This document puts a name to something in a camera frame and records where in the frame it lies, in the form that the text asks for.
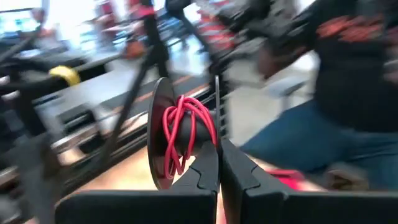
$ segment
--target person's knee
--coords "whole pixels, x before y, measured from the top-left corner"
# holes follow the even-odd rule
[[[278,128],[275,127],[276,125],[268,125],[240,148],[244,153],[275,166],[290,167],[289,151],[295,150],[295,146],[289,144],[288,139],[282,139],[283,136],[287,137],[285,134],[281,134],[282,130],[273,131]]]

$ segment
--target red wire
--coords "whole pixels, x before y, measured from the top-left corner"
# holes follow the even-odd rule
[[[201,33],[206,33],[207,31],[216,31],[214,34],[204,35],[205,39],[212,42],[217,49],[226,50],[233,49],[235,43],[233,42],[234,34],[228,32],[228,29],[220,24],[216,18],[204,17],[200,21],[203,26],[199,28]]]
[[[188,110],[191,111],[191,135],[188,149],[185,155],[182,156],[182,163],[180,164],[180,156],[178,156],[174,144],[180,122],[185,112]],[[185,162],[190,158],[195,143],[197,134],[197,116],[199,116],[206,128],[209,130],[212,143],[217,145],[217,133],[213,118],[211,118],[209,110],[197,99],[191,97],[185,98],[183,95],[180,95],[177,98],[177,106],[168,107],[163,114],[163,130],[166,135],[167,142],[169,143],[167,145],[164,158],[164,172],[168,179],[174,178],[175,171],[177,171],[178,175],[182,175],[184,172]]]

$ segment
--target black spool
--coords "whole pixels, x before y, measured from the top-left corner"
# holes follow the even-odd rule
[[[164,172],[164,157],[167,149],[167,140],[163,130],[162,117],[169,106],[175,106],[177,97],[168,78],[161,78],[154,88],[152,101],[149,105],[149,119],[147,128],[148,159],[150,172],[158,189],[168,189],[173,179],[168,179]],[[175,140],[175,148],[180,155],[185,154],[191,133],[191,117],[186,112],[182,118]],[[211,141],[211,136],[200,118],[197,118],[197,135],[192,156],[196,156],[203,143]]]

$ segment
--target red object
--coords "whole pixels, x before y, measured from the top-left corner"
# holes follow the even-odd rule
[[[191,111],[191,135],[188,144],[188,149],[185,155],[182,156],[182,163],[180,164],[180,157],[178,156],[174,142],[177,137],[178,127],[180,126],[180,122],[184,116],[185,111]],[[177,106],[171,106],[167,108],[163,114],[163,130],[166,135],[166,139],[169,142],[166,154],[165,154],[165,162],[164,162],[164,172],[165,176],[168,179],[173,179],[175,175],[175,171],[179,175],[182,175],[185,168],[185,162],[190,158],[193,145],[195,143],[196,130],[197,130],[197,121],[196,117],[199,117],[207,129],[209,130],[211,141],[214,145],[217,145],[217,134],[216,128],[213,122],[213,118],[209,110],[202,105],[197,99],[188,97],[185,98],[184,95],[180,95],[177,98]],[[172,125],[173,129],[170,133],[169,126]]]
[[[116,16],[113,10],[111,1],[103,1],[98,7],[101,8],[103,15],[99,16],[109,16],[104,22],[101,23],[102,29],[109,29],[116,26]],[[116,31],[109,31],[106,33],[110,38],[116,36]]]
[[[268,173],[294,190],[301,190],[299,183],[305,180],[297,170],[273,170]]]
[[[124,49],[124,56],[126,58],[135,59],[141,57],[145,53],[144,44],[138,40],[127,41]]]
[[[229,3],[230,3],[229,1],[210,1],[210,4],[212,4],[214,6],[218,6],[218,7],[223,7]]]
[[[132,7],[140,4],[140,0],[128,0],[128,1],[129,1],[129,4],[128,4],[129,9],[131,9]]]
[[[144,17],[148,15],[154,15],[155,9],[153,7],[140,6],[135,13],[137,14],[137,17]]]
[[[201,19],[198,30],[204,38],[217,50],[233,50],[235,47],[234,34],[226,26],[220,23],[217,18],[210,17],[199,10]]]

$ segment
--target black shirt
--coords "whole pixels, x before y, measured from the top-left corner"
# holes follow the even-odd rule
[[[398,84],[385,79],[385,63],[398,59],[386,41],[398,28],[395,11],[386,12],[381,0],[317,0],[275,39],[273,51],[316,51],[314,99],[329,120],[358,131],[398,131]]]

